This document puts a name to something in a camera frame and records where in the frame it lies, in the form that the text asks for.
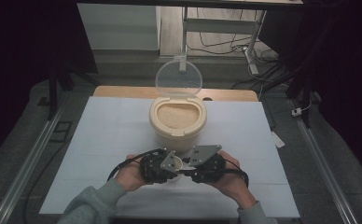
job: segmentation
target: gray sweatshirt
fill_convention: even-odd
[[[118,200],[126,195],[125,189],[111,178],[101,188],[85,188],[68,204],[59,224],[107,224],[117,214]],[[243,224],[276,224],[274,218],[266,218],[260,202],[250,209],[238,209]]]

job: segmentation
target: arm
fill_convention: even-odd
[[[239,161],[234,159],[230,154],[221,150],[218,152],[225,160],[227,160],[226,168],[235,169],[232,163],[240,167]],[[238,213],[243,224],[275,224],[277,220],[274,218],[266,218],[260,202],[257,202],[254,195],[250,192],[243,178],[236,174],[225,174],[215,183],[208,183],[218,189],[224,195],[232,198],[239,204]]]
[[[132,162],[101,188],[88,187],[79,193],[68,204],[58,223],[108,223],[109,218],[117,213],[118,200],[127,192],[139,189],[144,184],[138,163]]]

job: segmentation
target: power adapter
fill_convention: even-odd
[[[292,116],[296,117],[302,114],[302,110],[299,108],[293,109],[292,110]]]

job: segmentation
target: white wall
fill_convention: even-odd
[[[92,49],[159,49],[160,7],[77,5]]]

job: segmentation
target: gray carpet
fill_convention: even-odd
[[[146,61],[131,60],[123,63],[98,63],[100,75],[92,76],[104,85],[154,86],[155,75],[165,61],[155,60],[147,63]],[[212,60],[209,63],[200,59],[191,59],[191,61],[202,72],[204,88],[230,89],[238,81],[251,79],[246,73],[244,61],[220,59]],[[259,71],[263,72],[269,67],[269,65],[261,65]],[[69,122],[63,123],[63,125],[71,123],[70,133],[68,135],[66,133],[54,133],[51,136],[51,139],[55,141],[49,142],[46,146],[8,223],[23,223],[24,203],[29,190],[38,178],[25,211],[28,223],[55,223],[59,218],[57,216],[41,216],[38,211],[62,162],[67,145],[59,151],[46,172],[40,173],[52,155],[62,146],[62,139],[72,137],[88,98],[94,92],[94,87],[89,82],[74,75],[72,78],[76,87],[71,92],[71,100],[60,118],[60,122]],[[254,83],[255,81],[242,83],[235,89],[249,89]],[[255,90],[258,94],[259,89],[260,85],[256,85]],[[327,190],[327,186],[300,132],[297,121],[291,116],[291,107],[285,98],[285,89],[286,86],[282,85],[264,94],[259,94],[259,100],[264,105],[271,128],[285,142],[285,147],[279,148],[278,151],[301,214],[301,220],[279,221],[280,223],[304,224],[343,223],[338,208]],[[64,92],[59,90],[59,94],[62,96]],[[38,105],[38,102],[42,97],[48,97],[48,95],[47,81],[32,88],[30,103],[0,148],[0,202],[46,122],[49,109],[47,106]],[[317,109],[318,101],[314,100],[313,102],[314,104],[310,108],[311,129],[330,164],[330,168],[355,211],[357,220],[362,223],[362,167],[341,137],[320,116]]]

